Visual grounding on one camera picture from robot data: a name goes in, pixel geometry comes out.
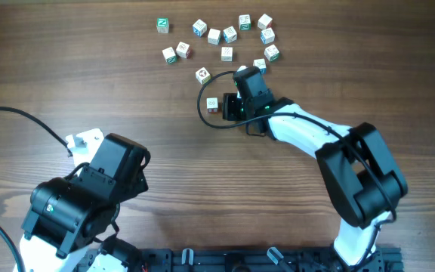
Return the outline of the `wooden block blue H side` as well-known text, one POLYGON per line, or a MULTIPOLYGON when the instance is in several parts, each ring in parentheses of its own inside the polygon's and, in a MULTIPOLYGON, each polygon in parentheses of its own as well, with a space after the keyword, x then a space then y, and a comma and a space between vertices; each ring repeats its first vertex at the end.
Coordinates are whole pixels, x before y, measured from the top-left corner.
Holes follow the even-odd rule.
POLYGON ((263 58, 255 59, 253 61, 253 65, 260 70, 261 74, 265 74, 265 72, 267 71, 266 61, 263 58))

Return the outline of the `wooden block red U side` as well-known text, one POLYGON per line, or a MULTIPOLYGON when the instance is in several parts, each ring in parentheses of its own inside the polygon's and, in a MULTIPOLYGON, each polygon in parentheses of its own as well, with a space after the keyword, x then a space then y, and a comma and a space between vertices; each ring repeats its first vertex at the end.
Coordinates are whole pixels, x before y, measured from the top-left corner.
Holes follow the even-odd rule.
POLYGON ((208 113, 219 112, 219 101, 216 97, 208 97, 206 99, 206 109, 208 113))

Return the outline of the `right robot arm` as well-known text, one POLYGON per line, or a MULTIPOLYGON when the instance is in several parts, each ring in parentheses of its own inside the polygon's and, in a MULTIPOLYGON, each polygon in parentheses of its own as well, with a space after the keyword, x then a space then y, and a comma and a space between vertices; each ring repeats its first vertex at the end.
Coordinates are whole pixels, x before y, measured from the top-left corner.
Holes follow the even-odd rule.
POLYGON ((235 71, 233 81, 237 92, 225 94, 223 118, 253 125, 258 135, 291 144, 317 161, 341 217, 334 250, 348 267, 362 267, 375 252, 382 226, 395 222, 396 207, 408 193, 380 132, 367 122, 337 125, 288 98, 276 99, 255 66, 235 71))

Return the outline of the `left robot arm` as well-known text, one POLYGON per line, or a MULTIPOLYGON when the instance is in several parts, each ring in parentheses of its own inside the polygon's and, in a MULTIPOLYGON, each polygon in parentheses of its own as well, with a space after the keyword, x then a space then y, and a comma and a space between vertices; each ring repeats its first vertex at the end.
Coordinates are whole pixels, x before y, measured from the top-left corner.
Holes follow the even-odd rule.
POLYGON ((100 130, 69 135, 75 168, 40 183, 22 224, 18 271, 71 271, 108 227, 122 202, 147 191, 149 150, 100 130))

